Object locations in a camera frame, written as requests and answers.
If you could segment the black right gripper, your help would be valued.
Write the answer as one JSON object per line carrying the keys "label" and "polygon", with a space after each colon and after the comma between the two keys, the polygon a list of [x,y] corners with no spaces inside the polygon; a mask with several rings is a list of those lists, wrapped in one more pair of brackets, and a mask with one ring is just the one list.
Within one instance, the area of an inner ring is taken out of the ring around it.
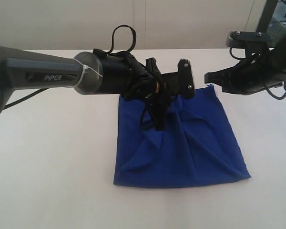
{"label": "black right gripper", "polygon": [[286,81],[286,33],[273,49],[241,60],[233,68],[226,68],[204,75],[204,83],[225,86],[230,94],[250,95],[265,87],[279,87]]}

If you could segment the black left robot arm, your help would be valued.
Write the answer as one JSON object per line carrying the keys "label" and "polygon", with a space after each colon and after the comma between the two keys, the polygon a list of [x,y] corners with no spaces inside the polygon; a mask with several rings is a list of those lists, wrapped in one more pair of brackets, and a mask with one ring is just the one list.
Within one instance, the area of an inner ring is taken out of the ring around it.
{"label": "black left robot arm", "polygon": [[94,49],[63,58],[0,46],[0,113],[11,107],[15,91],[32,89],[37,95],[59,87],[82,95],[118,94],[126,101],[141,101],[141,128],[156,130],[164,129],[167,108],[177,94],[155,62],[141,64],[131,49]]}

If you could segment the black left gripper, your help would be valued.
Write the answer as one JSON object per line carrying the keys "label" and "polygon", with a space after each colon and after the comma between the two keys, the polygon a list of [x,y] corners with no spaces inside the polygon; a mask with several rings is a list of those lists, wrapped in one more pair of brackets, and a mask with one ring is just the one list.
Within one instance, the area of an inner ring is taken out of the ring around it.
{"label": "black left gripper", "polygon": [[145,63],[146,65],[143,65],[135,58],[127,59],[132,75],[121,96],[126,101],[138,100],[145,106],[150,106],[150,117],[154,128],[161,131],[165,128],[165,116],[167,107],[171,104],[171,95],[158,69],[156,59],[148,58]]}

